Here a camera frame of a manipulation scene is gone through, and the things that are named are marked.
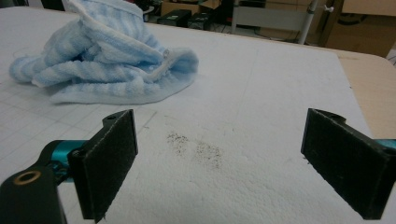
towel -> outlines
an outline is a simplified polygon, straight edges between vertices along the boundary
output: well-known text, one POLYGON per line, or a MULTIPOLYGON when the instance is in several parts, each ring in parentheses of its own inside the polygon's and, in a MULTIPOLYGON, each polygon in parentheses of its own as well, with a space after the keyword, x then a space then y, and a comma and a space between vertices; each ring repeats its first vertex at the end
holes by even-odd
POLYGON ((56 31, 36 56, 17 59, 12 78, 61 87, 53 103, 146 104, 188 87, 198 58, 188 48, 166 49, 122 0, 71 0, 79 19, 56 31))

dirt spots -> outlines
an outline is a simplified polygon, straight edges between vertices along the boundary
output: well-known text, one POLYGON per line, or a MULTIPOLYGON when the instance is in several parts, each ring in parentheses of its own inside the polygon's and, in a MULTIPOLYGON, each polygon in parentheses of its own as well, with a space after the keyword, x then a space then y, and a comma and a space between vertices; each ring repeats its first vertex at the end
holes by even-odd
POLYGON ((174 132, 168 134, 167 143, 178 156, 185 159, 190 158, 192 162, 199 163, 210 170, 221 168, 223 151, 219 147, 201 140, 190 140, 188 137, 174 132))
POLYGON ((205 142, 198 142, 193 158, 210 168, 219 169, 221 167, 221 154, 218 147, 210 146, 205 142))
POLYGON ((169 133, 167 142, 178 156, 182 156, 187 150, 189 139, 177 133, 169 133))

crumpled cloth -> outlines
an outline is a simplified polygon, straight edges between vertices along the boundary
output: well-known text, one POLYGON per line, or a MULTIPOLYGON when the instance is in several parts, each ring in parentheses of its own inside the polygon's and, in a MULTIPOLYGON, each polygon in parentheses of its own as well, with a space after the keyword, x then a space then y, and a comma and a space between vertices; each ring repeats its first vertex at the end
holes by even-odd
POLYGON ((191 49, 166 49, 122 0, 71 0, 79 19, 56 31, 41 55, 17 59, 12 78, 62 86, 53 103, 146 104, 188 87, 199 60, 191 49))

white table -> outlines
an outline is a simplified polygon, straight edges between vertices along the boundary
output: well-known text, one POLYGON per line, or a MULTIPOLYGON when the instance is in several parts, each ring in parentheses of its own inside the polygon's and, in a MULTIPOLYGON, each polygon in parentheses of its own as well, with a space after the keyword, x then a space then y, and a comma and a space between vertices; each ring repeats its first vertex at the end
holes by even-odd
MULTIPOLYGON (((132 108, 139 154, 107 223, 370 223, 300 153, 308 107, 373 136, 343 70, 352 66, 338 60, 363 56, 148 24, 164 46, 197 53, 191 86, 150 105, 52 105, 50 90, 15 83, 7 70, 76 17, 0 9, 0 181, 31 165, 48 142, 88 139, 103 117, 132 108)), ((73 185, 59 191, 69 223, 86 222, 73 185)), ((394 194, 376 223, 396 220, 394 194)))

black bracket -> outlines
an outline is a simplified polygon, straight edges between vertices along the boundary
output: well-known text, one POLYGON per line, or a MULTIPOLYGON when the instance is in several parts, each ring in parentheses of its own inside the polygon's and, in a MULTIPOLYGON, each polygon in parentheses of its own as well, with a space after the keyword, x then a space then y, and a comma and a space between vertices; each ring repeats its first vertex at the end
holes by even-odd
POLYGON ((2 223, 67 223, 57 186, 74 180, 82 215, 99 222, 116 197, 137 155, 133 110, 103 119, 88 141, 56 140, 35 164, 0 188, 2 223))
POLYGON ((308 109, 302 153, 364 219, 380 219, 396 181, 396 142, 373 140, 345 122, 308 109))

